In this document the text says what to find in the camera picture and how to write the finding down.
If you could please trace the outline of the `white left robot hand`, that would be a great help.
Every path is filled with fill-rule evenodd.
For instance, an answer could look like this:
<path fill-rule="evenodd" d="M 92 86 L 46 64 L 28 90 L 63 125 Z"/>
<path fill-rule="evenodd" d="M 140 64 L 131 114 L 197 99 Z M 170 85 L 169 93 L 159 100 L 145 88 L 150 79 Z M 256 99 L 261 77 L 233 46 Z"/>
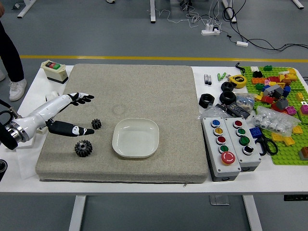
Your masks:
<path fill-rule="evenodd" d="M 28 116 L 15 119 L 12 123 L 16 124 L 16 129 L 22 135 L 22 142 L 33 138 L 38 128 L 43 127 L 48 127 L 51 133 L 69 137 L 93 134 L 94 130 L 92 129 L 81 128 L 66 122 L 53 121 L 53 118 L 69 105 L 78 106 L 89 103 L 93 98 L 94 96 L 92 95 L 79 92 L 61 95 L 44 103 Z"/>

